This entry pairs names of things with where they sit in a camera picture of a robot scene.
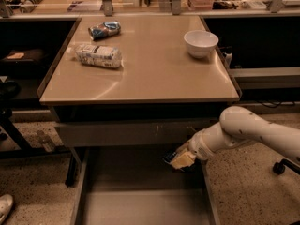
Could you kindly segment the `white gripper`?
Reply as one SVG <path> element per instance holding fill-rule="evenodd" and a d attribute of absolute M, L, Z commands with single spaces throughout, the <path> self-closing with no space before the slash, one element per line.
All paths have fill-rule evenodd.
<path fill-rule="evenodd" d="M 174 158 L 170 162 L 176 170 L 190 167 L 194 164 L 196 158 L 208 160 L 214 155 L 204 142 L 203 134 L 203 130 L 195 133 L 188 142 L 183 143 L 176 149 Z"/>

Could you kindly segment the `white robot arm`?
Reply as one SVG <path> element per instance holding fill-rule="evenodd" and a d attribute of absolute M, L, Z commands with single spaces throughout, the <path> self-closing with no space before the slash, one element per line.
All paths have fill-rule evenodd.
<path fill-rule="evenodd" d="M 218 151 L 234 149 L 249 142 L 262 143 L 299 163 L 299 129 L 266 121 L 240 106 L 226 108 L 216 124 L 196 132 L 187 142 L 166 155 L 165 161 L 182 170 L 191 167 L 197 159 L 208 160 Z"/>

